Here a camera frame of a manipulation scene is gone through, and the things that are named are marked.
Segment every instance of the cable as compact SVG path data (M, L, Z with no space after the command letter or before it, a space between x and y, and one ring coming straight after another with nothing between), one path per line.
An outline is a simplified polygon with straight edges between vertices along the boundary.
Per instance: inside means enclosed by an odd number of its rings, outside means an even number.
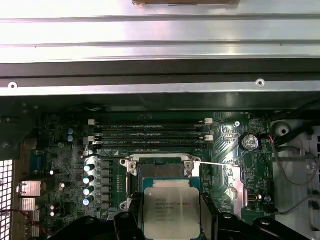
M12 213L12 212L22 214L23 216L25 216L31 222L32 226L36 226L41 232L43 232L45 234L49 233L48 230L46 230L46 229L44 229L43 227L40 226L39 222L33 221L31 216L28 213L24 212L24 211L17 210L17 209L0 210L0 213L2 213L2 214L3 213Z
M269 136L269 138L270 138L270 141L271 141L271 148L272 148L272 151L273 151L273 155L274 155L276 164L278 165L278 167L279 167L279 169L280 169L280 172L281 172L282 175L284 176L285 180L286 180L288 183L290 183L290 184L292 184L292 185L295 185L295 186L297 186L297 187L302 187L302 186L305 186L305 185L311 183L311 182L314 180L314 178L315 178L315 176L317 175L317 172L318 172L318 170L319 170L319 167L320 167L320 159L317 158L316 166L315 166L315 168L314 168L314 170L313 170L313 173L311 174L310 178L309 178L306 182L304 182L304 183L295 183L295 182L291 181L291 180L288 178L288 176L287 176L287 174L286 174L286 171L284 170L284 168L283 168L282 165L281 165L281 161L280 161L280 159L279 159L277 149L276 149L275 145L273 144L272 136Z
M293 212L295 212L298 208L300 208L303 204L305 204L306 202L310 201L310 200L320 200L320 195L309 195L306 198L302 199L300 202L298 202L294 207L290 208L287 211L282 211L282 212L275 212L276 215L289 215L292 214Z
M276 151L277 151L277 153L281 153L281 152L285 152L285 151L292 151L292 152L298 152L298 154L300 154L302 149L295 147L295 146L278 146L276 148ZM310 153L308 151L304 151L304 153L305 153L306 157L318 160L318 158L315 155L313 155L312 153Z
M279 112L271 116L271 121L279 121L284 119L297 119L304 112L310 110L312 107L320 105L320 98L314 99L310 102L305 103L301 107L291 112Z
M293 139L298 137L300 134L304 133L305 131L307 131L310 128L315 127L315 126L320 126L319 120L307 122L304 125L296 128L295 130L287 133L286 135L283 135L281 137L277 137L276 140L274 141L274 145L276 147L278 147L283 144L289 143L290 141L292 141Z

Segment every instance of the gray cable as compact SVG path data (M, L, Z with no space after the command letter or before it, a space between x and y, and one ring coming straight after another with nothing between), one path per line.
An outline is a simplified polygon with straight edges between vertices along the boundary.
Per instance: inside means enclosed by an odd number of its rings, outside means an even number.
M309 195L306 198L302 199L300 202L298 202L294 207L290 208L287 211L278 211L275 212L276 215L289 215L292 214L294 211L296 211L298 208L300 208L303 204L305 204L306 202L310 201L310 200L319 200L320 199L320 195Z
M311 183L311 182L314 180L314 178L315 178L315 176L317 175L317 172L318 172L318 170L319 170L319 167L320 167L320 160L319 160L319 159L317 159L316 166L315 166L315 168L314 168L314 170L313 170L312 175L309 177L309 179L308 179L306 182L304 182L304 183L295 183L295 182L291 181L291 180L288 178L288 176L287 176L287 174L286 174L286 171L285 171L284 168L282 167L281 162L280 162L280 159L279 159L279 156L278 156L278 152L277 152L277 149L276 149L275 145L271 144L271 148L272 148L272 151L273 151L273 154L274 154L274 159L275 159L275 161L276 161L276 164L278 165L278 167L279 167L282 175L284 176L285 180L286 180L288 183L290 183L290 184L292 184L292 185L295 185L295 186L298 186L298 187L302 187L302 186L305 186L305 185Z
M276 151L278 153L285 152L285 151L291 151L291 152L296 152L298 155L300 154L301 150L302 149L295 147L295 146L278 146L276 148ZM318 158L315 155L313 155L312 153L310 153L308 151L304 151L304 153L305 153L306 157L318 160Z

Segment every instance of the mesh grille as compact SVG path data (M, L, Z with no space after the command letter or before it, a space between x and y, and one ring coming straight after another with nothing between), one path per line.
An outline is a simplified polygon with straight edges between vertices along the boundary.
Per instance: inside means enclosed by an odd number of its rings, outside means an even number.
M11 209L13 161L0 161L0 207ZM0 213L0 240L10 239L11 213Z

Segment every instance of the motherboard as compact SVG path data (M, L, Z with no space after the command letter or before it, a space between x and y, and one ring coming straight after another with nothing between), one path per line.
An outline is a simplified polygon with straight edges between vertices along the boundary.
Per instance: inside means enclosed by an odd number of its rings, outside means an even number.
M150 187L186 180L248 224L274 218L269 133L268 116L252 112L45 114L30 172L54 187L40 193L39 221L56 232L83 216L107 220L134 192L160 196Z

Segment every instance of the red wire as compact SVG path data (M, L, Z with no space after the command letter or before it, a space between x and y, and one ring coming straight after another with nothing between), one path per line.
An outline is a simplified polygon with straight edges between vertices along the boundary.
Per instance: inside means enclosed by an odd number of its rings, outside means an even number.
M272 136L271 136L271 135L269 135L269 138L270 138L270 142L271 142L271 144L272 144L272 145L274 145L274 144L275 144L275 142L274 142L274 140L273 140L273 138L272 138Z
M36 226L40 231L42 231L45 234L49 233L48 230L46 230L43 227L41 227L40 223L38 223L37 221L33 221L31 216L28 213L24 212L24 211L17 210L17 209L0 210L0 213L12 213L12 212L22 214L23 216L25 216L31 222L32 226Z

